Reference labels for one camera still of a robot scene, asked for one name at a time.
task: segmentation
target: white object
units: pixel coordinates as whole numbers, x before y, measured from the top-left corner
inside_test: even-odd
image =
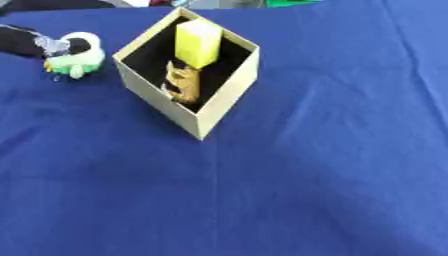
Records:
[[[148,7],[150,0],[123,0],[134,7]]]

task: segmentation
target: cardboard box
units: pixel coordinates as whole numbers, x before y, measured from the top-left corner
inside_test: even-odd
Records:
[[[257,79],[260,48],[223,28],[218,61],[201,71],[201,101],[192,106],[174,102],[160,88],[174,58],[175,28],[197,18],[202,17],[177,8],[113,58],[128,89],[203,140]]]

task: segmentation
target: yellow sponge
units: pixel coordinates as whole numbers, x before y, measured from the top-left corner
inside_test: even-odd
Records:
[[[218,59],[222,29],[205,20],[196,19],[177,25],[176,58],[200,69]]]

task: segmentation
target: table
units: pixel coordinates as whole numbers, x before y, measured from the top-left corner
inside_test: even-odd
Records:
[[[0,54],[1,255],[448,254],[446,1],[199,11],[260,77],[198,142],[123,88]],[[169,9],[16,13],[109,55]]]

